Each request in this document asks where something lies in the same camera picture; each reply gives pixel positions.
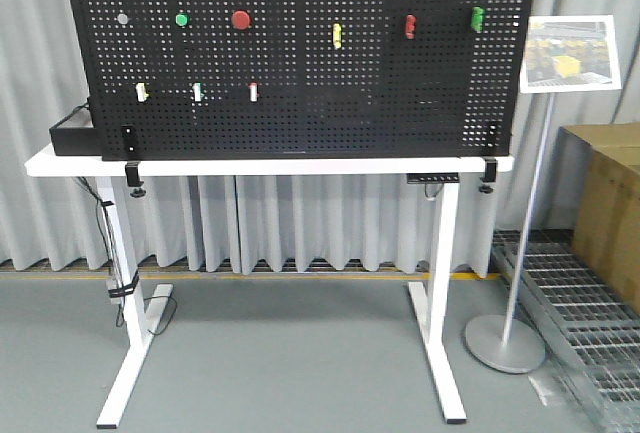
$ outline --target desk foot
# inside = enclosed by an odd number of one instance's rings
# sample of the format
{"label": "desk foot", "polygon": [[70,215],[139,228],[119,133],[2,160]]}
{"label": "desk foot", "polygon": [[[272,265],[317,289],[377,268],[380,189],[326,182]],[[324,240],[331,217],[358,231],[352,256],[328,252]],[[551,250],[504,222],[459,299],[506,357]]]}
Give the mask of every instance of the desk foot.
{"label": "desk foot", "polygon": [[[173,285],[164,284],[156,287],[153,296],[159,298],[151,300],[146,311],[149,330],[157,330],[164,309],[169,302],[166,297],[171,296],[172,291]],[[129,348],[127,356],[125,356],[120,371],[118,372],[118,376],[111,387],[107,401],[102,408],[102,413],[100,413],[100,417],[98,418],[96,426],[99,430],[112,430],[120,424],[124,409],[127,407],[129,397],[133,392],[133,387],[136,384],[140,370],[142,370],[142,365],[147,357],[153,338],[154,336],[151,333],[147,333],[142,347],[132,346]]]}
{"label": "desk foot", "polygon": [[413,309],[420,327],[420,334],[427,352],[429,367],[436,386],[440,407],[447,424],[462,424],[467,422],[467,414],[464,411],[460,393],[453,377],[449,358],[440,338],[429,339],[427,328],[428,300],[421,282],[409,283],[409,294],[413,302]]}

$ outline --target yellow line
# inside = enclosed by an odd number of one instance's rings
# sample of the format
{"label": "yellow line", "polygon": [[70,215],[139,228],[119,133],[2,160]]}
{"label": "yellow line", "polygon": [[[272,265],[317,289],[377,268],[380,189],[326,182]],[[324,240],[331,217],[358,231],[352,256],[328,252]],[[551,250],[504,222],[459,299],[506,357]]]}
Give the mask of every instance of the yellow line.
{"label": "yellow line", "polygon": [[[202,273],[202,274],[189,274],[182,275],[163,275],[163,274],[141,274],[140,277],[144,280],[236,280],[236,281],[254,281],[254,280],[366,280],[366,281],[423,281],[428,280],[430,273],[422,273],[419,275],[349,275],[349,274],[215,274],[215,273]],[[489,273],[486,278],[481,278],[475,273],[453,273],[451,275],[452,280],[456,281],[476,281],[476,280],[496,280],[500,277],[500,273]],[[43,273],[41,275],[20,275],[20,274],[2,274],[0,273],[0,280],[14,279],[14,280],[102,280],[106,279],[106,275],[49,275]]]}

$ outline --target black box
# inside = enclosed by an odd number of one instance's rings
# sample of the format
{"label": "black box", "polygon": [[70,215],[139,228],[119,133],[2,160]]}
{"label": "black box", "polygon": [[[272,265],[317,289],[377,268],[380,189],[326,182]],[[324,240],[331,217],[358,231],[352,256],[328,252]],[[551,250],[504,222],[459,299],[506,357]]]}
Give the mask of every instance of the black box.
{"label": "black box", "polygon": [[102,156],[100,136],[86,108],[76,108],[65,116],[49,128],[49,135],[58,156]]}

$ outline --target black pegboard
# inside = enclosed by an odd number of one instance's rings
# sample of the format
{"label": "black pegboard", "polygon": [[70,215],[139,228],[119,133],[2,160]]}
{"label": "black pegboard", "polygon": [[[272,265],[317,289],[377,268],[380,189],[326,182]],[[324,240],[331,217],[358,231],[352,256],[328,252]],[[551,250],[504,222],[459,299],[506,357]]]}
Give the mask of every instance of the black pegboard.
{"label": "black pegboard", "polygon": [[[509,152],[531,0],[71,2],[107,160]],[[480,34],[474,6],[487,10]],[[233,28],[236,10],[250,12],[251,28]],[[135,130],[132,151],[123,125]]]}

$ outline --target round base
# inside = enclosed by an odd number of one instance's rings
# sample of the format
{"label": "round base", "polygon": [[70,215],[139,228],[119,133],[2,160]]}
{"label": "round base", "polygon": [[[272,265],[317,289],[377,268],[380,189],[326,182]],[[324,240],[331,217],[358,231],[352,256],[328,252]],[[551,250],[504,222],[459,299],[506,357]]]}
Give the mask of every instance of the round base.
{"label": "round base", "polygon": [[529,373],[544,362],[546,350],[540,335],[524,323],[513,320],[509,341],[502,344],[506,318],[485,315],[474,318],[464,329],[464,340],[478,360],[498,371]]}

